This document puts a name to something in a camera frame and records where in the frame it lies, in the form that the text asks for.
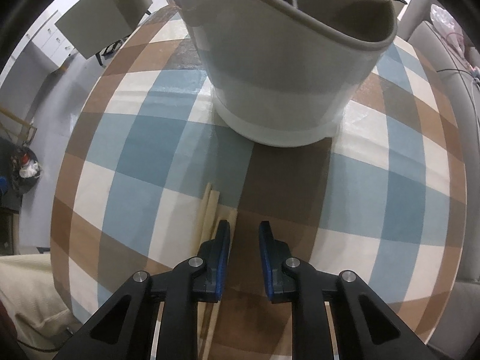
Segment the white utensil holder bucket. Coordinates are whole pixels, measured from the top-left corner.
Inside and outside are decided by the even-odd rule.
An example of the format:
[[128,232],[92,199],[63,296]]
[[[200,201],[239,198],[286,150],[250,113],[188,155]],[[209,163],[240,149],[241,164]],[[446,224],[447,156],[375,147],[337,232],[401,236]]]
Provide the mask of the white utensil holder bucket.
[[169,0],[236,133],[299,147],[333,137],[395,39],[391,0]]

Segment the wooden chopstick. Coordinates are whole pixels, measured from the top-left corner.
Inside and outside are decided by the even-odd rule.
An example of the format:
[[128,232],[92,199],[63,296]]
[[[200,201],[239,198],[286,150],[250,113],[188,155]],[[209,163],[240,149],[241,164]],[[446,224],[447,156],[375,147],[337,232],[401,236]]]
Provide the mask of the wooden chopstick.
[[[204,224],[202,226],[202,232],[200,241],[210,241],[215,236],[216,228],[222,219],[229,222],[231,237],[233,237],[235,226],[237,222],[238,212],[236,210],[229,210],[228,213],[219,214],[214,224],[208,224],[208,216],[204,216]],[[200,303],[199,304],[199,316],[198,316],[198,328],[199,328],[199,348],[198,359],[208,359],[212,340],[216,328],[216,320],[218,318],[219,309],[221,303]]]
[[211,183],[207,183],[197,211],[192,246],[194,254],[203,242],[212,238],[219,198],[220,192],[213,189]]

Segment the grey sofa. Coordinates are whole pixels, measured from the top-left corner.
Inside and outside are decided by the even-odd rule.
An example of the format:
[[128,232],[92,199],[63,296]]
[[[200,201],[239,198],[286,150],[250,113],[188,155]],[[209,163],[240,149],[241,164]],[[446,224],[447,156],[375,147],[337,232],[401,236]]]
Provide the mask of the grey sofa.
[[400,19],[399,36],[418,49],[439,74],[459,126],[467,180],[465,239],[456,282],[429,347],[441,359],[479,358],[479,87],[470,74],[473,43],[448,45],[431,19],[438,0],[411,0]]

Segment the checkered tablecloth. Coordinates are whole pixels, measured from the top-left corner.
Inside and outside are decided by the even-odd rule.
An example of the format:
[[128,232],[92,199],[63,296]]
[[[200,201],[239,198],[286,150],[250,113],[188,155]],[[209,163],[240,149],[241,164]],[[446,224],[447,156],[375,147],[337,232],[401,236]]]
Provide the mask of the checkered tablecloth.
[[442,80],[396,39],[336,137],[293,149],[226,127],[182,18],[154,13],[97,81],[67,144],[51,220],[55,288],[86,321],[134,272],[194,255],[207,190],[234,216],[211,359],[287,359],[291,318],[264,291],[260,222],[316,269],[356,272],[423,340],[456,278],[465,165]]

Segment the white drawer cabinet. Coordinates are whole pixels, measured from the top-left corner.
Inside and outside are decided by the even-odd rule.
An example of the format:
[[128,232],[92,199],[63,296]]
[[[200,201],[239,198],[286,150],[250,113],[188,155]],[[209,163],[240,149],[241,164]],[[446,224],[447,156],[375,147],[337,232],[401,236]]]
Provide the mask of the white drawer cabinet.
[[1,71],[1,81],[7,78],[10,70],[25,51],[38,55],[47,67],[59,68],[72,53],[72,43],[62,34],[56,22],[62,17],[59,10],[44,10],[22,36],[10,54]]

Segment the white plastic bag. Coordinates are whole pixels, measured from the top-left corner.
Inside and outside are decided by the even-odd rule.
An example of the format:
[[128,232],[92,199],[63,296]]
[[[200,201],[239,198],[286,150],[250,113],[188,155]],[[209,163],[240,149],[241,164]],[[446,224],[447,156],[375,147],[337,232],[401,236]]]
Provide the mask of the white plastic bag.
[[460,25],[453,16],[444,8],[432,4],[430,7],[430,19],[433,27],[443,39],[454,47],[464,46],[464,35]]

